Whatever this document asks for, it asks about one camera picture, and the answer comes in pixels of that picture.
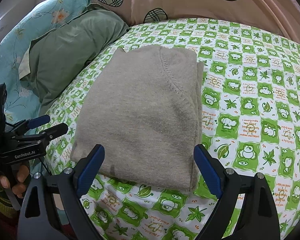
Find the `left hand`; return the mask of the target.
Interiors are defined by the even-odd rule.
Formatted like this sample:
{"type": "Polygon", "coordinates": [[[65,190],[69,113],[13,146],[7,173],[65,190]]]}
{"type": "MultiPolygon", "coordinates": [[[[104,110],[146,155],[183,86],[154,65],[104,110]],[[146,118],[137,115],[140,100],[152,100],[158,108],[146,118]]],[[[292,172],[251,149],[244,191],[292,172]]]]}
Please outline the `left hand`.
{"type": "Polygon", "coordinates": [[[16,195],[19,199],[23,199],[24,193],[27,189],[27,185],[25,183],[26,179],[30,174],[29,168],[26,165],[20,165],[19,170],[14,172],[14,179],[12,179],[12,183],[5,175],[0,175],[0,185],[4,189],[10,189],[14,195],[16,195]]]}

